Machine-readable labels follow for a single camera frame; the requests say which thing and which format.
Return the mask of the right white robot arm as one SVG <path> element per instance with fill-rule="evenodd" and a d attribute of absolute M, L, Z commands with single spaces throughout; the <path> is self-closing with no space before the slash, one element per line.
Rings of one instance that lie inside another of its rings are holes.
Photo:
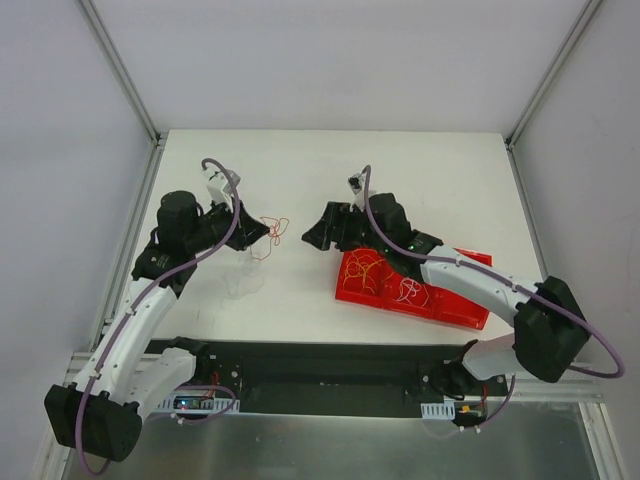
<path fill-rule="evenodd" d="M 471 259 L 413 228 L 391 193 L 373 195 L 366 206 L 328 202 L 301 239 L 320 251 L 372 249 L 401 276 L 457 294 L 512 327 L 509 335 L 468 342 L 456 357 L 436 366 L 430 382 L 443 396 L 461 399 L 486 380 L 509 373 L 527 372 L 556 383 L 591 337 L 555 310 L 581 314 L 564 281 L 509 277 Z"/>

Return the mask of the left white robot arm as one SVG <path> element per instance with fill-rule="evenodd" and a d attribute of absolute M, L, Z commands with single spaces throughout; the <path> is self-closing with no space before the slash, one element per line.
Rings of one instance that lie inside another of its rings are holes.
<path fill-rule="evenodd" d="M 129 299 L 71 384 L 52 386 L 44 399 L 60 445 L 114 462 L 129 456 L 144 422 L 174 388 L 184 383 L 199 389 L 210 380 L 205 344 L 182 337 L 142 373 L 136 371 L 197 259 L 222 246 L 245 251 L 269 233 L 243 203 L 213 202 L 204 211 L 188 191 L 164 195 L 156 221 L 135 261 Z"/>

